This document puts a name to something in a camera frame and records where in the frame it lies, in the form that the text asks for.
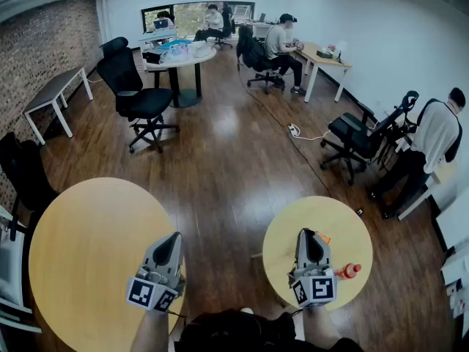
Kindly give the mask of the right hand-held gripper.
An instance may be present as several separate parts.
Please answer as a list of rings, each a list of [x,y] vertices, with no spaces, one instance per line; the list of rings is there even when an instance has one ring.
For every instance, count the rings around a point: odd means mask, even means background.
[[[319,307],[336,300],[337,279],[330,264],[330,247],[316,232],[303,228],[296,245],[297,267],[312,263],[326,265],[309,271],[296,270],[289,275],[289,288],[295,295],[299,307]]]

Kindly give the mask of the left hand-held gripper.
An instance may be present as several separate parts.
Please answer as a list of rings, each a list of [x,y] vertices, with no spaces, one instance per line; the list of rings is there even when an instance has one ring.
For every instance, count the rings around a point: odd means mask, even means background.
[[[180,232],[165,235],[154,242],[146,250],[137,274],[128,281],[126,301],[146,311],[168,312],[184,292],[182,256]]]

